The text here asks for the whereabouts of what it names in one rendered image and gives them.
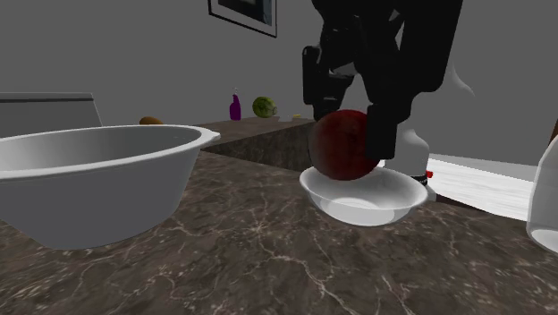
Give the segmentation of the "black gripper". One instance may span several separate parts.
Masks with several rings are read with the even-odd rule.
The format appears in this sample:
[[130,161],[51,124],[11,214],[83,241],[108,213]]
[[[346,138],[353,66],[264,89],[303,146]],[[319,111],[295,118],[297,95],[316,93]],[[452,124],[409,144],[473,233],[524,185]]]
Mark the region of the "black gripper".
[[303,102],[319,121],[340,109],[360,75],[367,109],[366,157],[395,156],[397,127],[413,99],[442,85],[463,0],[311,0],[323,20],[302,50]]

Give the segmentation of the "red apple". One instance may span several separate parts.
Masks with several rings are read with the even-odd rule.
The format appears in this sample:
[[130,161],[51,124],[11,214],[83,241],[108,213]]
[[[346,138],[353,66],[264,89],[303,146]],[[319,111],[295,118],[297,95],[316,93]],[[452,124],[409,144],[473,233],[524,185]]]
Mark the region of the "red apple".
[[322,117],[309,134],[309,157],[322,175],[337,181],[356,180],[379,164],[366,157],[367,116],[344,109]]

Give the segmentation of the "green round melon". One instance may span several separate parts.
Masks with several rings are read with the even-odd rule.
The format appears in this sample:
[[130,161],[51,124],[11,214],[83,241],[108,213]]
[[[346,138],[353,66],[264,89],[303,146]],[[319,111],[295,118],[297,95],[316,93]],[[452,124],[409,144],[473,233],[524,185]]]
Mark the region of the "green round melon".
[[277,114],[277,106],[269,97],[255,98],[252,103],[252,110],[260,118],[270,118]]

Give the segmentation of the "small white bowl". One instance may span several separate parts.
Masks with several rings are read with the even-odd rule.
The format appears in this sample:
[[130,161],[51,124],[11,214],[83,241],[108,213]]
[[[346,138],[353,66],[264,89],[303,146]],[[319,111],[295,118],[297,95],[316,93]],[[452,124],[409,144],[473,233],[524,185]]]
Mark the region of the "small white bowl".
[[310,167],[300,174],[300,185],[318,209],[355,226],[394,223],[428,197],[423,184],[383,167],[352,181],[336,181]]

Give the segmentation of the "purple spray bottle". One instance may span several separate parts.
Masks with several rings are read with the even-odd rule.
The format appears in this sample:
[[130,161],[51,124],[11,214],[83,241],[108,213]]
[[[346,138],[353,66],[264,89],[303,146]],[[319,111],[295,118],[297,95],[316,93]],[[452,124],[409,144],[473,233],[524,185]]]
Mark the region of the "purple spray bottle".
[[232,103],[229,106],[229,114],[232,121],[241,120],[241,103],[239,100],[237,89],[232,94]]

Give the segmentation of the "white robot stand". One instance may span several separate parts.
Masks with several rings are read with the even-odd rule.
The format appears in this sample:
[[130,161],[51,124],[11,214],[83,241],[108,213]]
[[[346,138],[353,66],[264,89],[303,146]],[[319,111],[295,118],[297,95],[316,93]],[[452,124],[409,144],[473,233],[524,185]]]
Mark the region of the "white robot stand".
[[432,154],[434,191],[476,209],[525,221],[537,168],[501,161]]

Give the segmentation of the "white vase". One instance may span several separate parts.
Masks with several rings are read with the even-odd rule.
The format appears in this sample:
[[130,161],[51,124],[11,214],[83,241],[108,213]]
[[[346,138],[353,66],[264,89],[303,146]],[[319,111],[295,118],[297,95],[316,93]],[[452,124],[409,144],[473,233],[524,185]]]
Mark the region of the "white vase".
[[558,254],[558,135],[539,161],[526,231],[539,246]]

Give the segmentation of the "large grey bowl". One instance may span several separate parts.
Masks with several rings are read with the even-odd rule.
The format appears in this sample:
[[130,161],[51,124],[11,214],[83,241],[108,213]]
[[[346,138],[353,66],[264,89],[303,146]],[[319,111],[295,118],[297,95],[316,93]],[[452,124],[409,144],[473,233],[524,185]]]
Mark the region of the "large grey bowl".
[[141,234],[177,210],[199,152],[218,132],[121,125],[0,139],[0,219],[53,249]]

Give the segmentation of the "grey box-shaped furniture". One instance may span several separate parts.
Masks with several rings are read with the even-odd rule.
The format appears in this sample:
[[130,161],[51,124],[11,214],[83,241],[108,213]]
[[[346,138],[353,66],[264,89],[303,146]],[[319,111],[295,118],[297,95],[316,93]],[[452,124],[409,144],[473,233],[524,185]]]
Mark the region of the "grey box-shaped furniture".
[[0,92],[0,138],[101,126],[91,93]]

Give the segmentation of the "framed wall picture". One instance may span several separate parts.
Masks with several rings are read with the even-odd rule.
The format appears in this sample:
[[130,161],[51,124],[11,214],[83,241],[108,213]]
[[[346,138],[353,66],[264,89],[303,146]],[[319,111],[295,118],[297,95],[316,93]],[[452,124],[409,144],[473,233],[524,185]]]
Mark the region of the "framed wall picture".
[[277,37],[276,0],[207,0],[207,6],[216,18]]

